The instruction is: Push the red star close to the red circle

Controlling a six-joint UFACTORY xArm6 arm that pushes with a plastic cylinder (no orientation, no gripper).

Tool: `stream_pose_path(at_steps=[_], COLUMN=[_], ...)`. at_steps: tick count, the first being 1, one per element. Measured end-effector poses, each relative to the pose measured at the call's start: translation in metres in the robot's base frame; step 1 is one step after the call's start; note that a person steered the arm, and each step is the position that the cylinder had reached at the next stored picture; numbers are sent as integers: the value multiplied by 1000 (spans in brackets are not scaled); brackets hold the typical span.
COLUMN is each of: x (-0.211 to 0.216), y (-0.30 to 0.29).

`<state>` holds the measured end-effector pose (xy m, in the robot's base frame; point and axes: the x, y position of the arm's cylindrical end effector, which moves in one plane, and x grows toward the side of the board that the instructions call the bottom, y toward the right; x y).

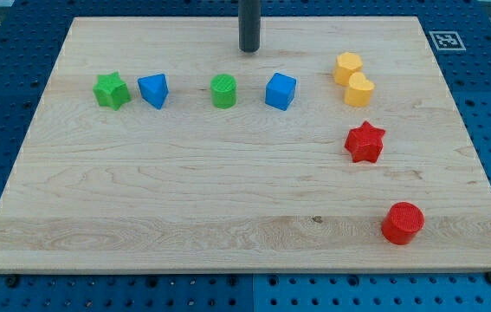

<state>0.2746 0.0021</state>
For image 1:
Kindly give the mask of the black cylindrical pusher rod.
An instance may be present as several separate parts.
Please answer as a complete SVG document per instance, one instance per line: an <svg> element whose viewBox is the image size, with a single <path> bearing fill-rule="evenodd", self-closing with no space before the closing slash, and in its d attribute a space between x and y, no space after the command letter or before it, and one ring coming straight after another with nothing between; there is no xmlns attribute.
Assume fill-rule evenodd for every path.
<svg viewBox="0 0 491 312"><path fill-rule="evenodd" d="M260 47L262 2L260 0L238 1L239 49L254 53Z"/></svg>

